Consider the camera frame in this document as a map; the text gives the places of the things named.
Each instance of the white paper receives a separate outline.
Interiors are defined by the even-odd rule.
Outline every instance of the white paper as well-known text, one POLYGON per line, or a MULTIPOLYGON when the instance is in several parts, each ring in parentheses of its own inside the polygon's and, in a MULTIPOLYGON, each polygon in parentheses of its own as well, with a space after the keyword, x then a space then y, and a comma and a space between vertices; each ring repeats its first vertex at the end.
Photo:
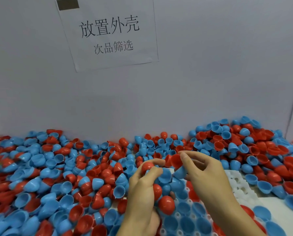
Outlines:
POLYGON ((153 0, 78 3, 59 11, 77 72, 158 61, 153 0))

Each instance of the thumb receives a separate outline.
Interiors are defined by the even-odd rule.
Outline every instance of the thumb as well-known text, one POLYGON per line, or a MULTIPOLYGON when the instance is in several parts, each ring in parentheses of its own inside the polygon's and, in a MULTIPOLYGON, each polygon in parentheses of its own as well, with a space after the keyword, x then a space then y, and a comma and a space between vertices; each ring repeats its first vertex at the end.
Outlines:
POLYGON ((195 171, 198 169, 192 159, 184 152, 180 154, 180 159, 183 162, 184 168, 187 170, 189 175, 192 175, 195 173, 195 171))
POLYGON ((160 167, 152 167, 151 170, 143 177, 150 185, 154 184, 156 178, 163 174, 163 169, 160 167))

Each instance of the left hand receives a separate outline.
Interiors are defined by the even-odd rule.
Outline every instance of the left hand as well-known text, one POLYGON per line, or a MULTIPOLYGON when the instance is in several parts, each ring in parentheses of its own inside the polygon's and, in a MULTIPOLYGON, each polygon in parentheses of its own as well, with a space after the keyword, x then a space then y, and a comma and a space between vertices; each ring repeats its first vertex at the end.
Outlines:
MULTIPOLYGON (((165 165, 165 160, 158 158, 146 162, 152 162, 160 167, 165 165)), ((156 178, 163 173, 163 169, 152 167, 147 175, 142 176, 141 168, 143 164, 129 179, 127 209, 117 236, 155 235, 160 225, 160 216, 154 209, 153 184, 156 178)))

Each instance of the brown tape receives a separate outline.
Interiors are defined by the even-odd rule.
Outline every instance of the brown tape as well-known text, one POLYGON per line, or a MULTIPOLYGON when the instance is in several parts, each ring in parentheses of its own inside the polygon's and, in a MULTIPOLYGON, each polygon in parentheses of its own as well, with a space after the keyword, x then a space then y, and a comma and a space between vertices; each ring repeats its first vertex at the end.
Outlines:
POLYGON ((59 11, 78 9, 79 3, 77 0, 56 0, 59 11))

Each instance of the fingernail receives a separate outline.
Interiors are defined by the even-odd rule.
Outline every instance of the fingernail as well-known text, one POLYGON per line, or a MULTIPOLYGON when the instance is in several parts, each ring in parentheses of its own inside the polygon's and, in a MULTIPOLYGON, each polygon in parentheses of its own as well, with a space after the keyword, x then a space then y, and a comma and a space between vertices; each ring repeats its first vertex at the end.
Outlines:
POLYGON ((185 159, 187 157, 187 154, 186 153, 184 153, 184 152, 182 152, 181 154, 180 154, 180 158, 183 160, 183 159, 185 159))

